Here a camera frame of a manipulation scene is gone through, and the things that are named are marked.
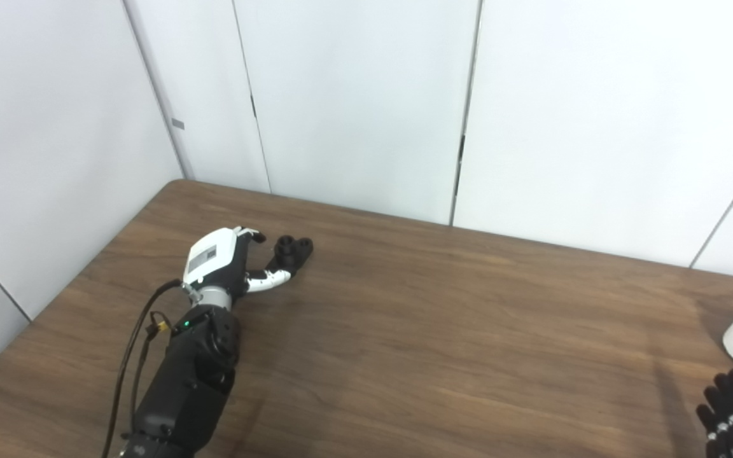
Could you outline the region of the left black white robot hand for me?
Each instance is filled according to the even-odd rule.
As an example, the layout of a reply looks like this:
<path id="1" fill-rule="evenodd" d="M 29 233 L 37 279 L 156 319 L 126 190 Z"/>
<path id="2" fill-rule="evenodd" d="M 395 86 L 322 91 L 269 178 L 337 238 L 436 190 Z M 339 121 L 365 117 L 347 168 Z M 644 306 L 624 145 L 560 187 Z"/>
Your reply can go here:
<path id="1" fill-rule="evenodd" d="M 193 304 L 230 310 L 246 294 L 274 289 L 294 278 L 294 270 L 277 266 L 274 259 L 263 269 L 247 268 L 250 243 L 266 240 L 262 232 L 236 226 L 221 227 L 196 242 L 183 272 Z"/>

